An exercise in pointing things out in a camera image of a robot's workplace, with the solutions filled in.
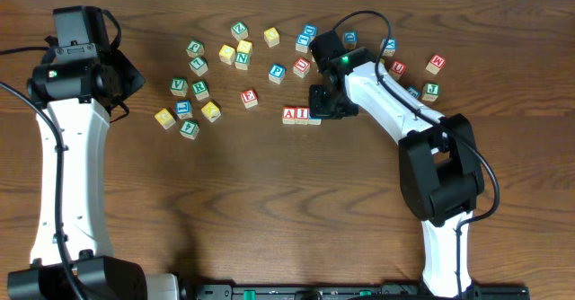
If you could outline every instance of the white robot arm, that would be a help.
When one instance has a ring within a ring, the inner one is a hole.
[[[404,100],[421,109],[421,113],[431,119],[439,120],[443,117],[438,111],[432,110],[425,104],[413,98],[385,71],[383,64],[379,64],[379,74],[384,81]],[[412,131],[421,132],[431,127],[428,122],[415,117],[399,103],[376,80],[374,62],[367,62],[353,69],[346,76],[345,87],[349,99],[362,107],[385,129],[397,144]],[[434,296],[457,296],[456,280],[456,226],[459,222],[470,218],[472,212],[462,212],[449,218],[441,227],[434,226],[429,220],[421,222],[423,226],[423,241],[425,243],[425,269],[423,282]],[[467,225],[463,227],[461,236],[461,281],[462,289],[471,285],[471,278],[467,272]]]

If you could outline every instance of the green block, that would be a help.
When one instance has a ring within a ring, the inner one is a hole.
[[[255,300],[255,291],[243,291],[243,300]]]
[[[183,122],[183,126],[180,128],[180,131],[184,134],[191,135],[193,134],[194,129],[196,129],[197,126],[198,124],[196,124],[195,122],[186,120]]]
[[[193,67],[195,70],[199,70],[205,64],[206,64],[206,61],[204,61],[201,57],[196,57],[196,58],[192,59],[190,62],[191,67]]]
[[[198,53],[201,50],[202,44],[196,40],[192,40],[188,45],[188,51]]]
[[[234,33],[236,33],[237,35],[240,35],[247,29],[248,28],[245,26],[243,22],[237,22],[236,24],[234,24],[234,26],[232,26],[232,31],[234,31]]]
[[[425,86],[425,93],[439,95],[439,84],[427,84]]]
[[[245,53],[239,52],[238,54],[235,55],[235,62],[248,64],[248,62],[250,62],[250,56]]]
[[[206,92],[208,90],[208,87],[206,86],[205,82],[199,81],[191,85],[191,90],[194,91],[194,94],[198,94]]]
[[[172,79],[172,86],[170,87],[170,89],[175,90],[175,91],[183,91],[183,88],[185,86],[186,86],[186,79],[173,78]]]

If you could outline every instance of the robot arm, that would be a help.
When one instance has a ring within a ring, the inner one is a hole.
[[[475,198],[483,190],[476,160],[456,142],[418,119],[376,79],[375,57],[366,49],[346,52],[335,31],[328,31],[310,45],[323,85],[310,87],[310,114],[324,119],[355,116],[362,107],[389,133],[400,149],[403,197],[421,220],[425,243],[422,279],[434,296],[458,294],[456,276],[456,227],[473,216]],[[471,126],[461,115],[444,116],[417,101],[387,74],[379,63],[383,81],[405,101],[437,122],[464,134],[473,142]],[[433,154],[450,151],[450,158],[434,164]],[[462,289],[471,285],[467,272],[467,226],[462,230],[460,251]]]
[[[81,252],[113,256],[103,204],[103,152],[110,116],[96,100],[79,103],[77,99],[50,102],[45,113],[60,129],[67,147],[62,219],[68,258],[79,260]],[[46,123],[40,118],[38,123],[43,149],[42,203],[30,262],[53,265],[61,262],[54,243],[55,143]]]

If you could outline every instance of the letter a block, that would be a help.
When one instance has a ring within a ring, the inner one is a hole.
[[[284,112],[282,114],[281,121],[284,124],[295,124],[296,123],[296,108],[284,107]]]

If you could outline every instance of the wood grain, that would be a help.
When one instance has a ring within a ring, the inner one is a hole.
[[[526,284],[533,299],[575,293],[575,0],[2,0],[0,48],[42,45],[55,34],[51,10],[73,4],[112,11],[122,25],[120,48],[147,80],[106,145],[106,214],[117,257],[150,273],[244,284],[419,278],[421,228],[399,190],[393,140],[365,113],[320,127],[280,121],[281,107],[306,105],[309,84],[320,80],[315,66],[305,79],[291,72],[304,24],[326,31],[344,14],[374,9],[389,16],[398,41],[386,64],[407,65],[405,86],[441,84],[433,108],[471,120],[500,180],[500,210],[471,228],[473,278]],[[217,56],[223,44],[235,46],[230,26],[238,20],[254,45],[247,72]],[[272,26],[281,43],[269,49],[263,31]],[[369,16],[340,31],[357,31],[369,49],[385,35]],[[200,115],[194,142],[153,117],[175,104],[173,76],[198,79],[185,52],[192,38],[205,44],[203,78],[223,113],[210,124],[192,99]],[[425,66],[435,53],[447,64],[433,77]],[[0,57],[0,79],[24,90],[39,61],[38,53]],[[280,86],[268,80],[273,63],[287,68]],[[260,104],[246,110],[239,94],[248,88]],[[28,266],[41,154],[28,107],[0,93],[0,114],[5,277]],[[480,196],[478,213],[491,194]]]

